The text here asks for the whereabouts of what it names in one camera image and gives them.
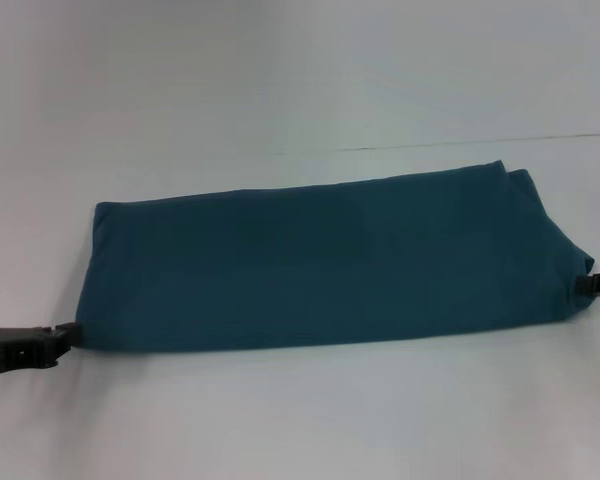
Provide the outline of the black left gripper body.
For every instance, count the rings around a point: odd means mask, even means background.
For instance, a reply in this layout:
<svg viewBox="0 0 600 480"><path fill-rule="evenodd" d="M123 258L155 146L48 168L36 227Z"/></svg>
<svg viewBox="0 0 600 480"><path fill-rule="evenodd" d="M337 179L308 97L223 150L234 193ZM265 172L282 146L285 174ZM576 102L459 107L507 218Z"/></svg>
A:
<svg viewBox="0 0 600 480"><path fill-rule="evenodd" d="M57 365L57 338L50 328L0 328L0 374Z"/></svg>

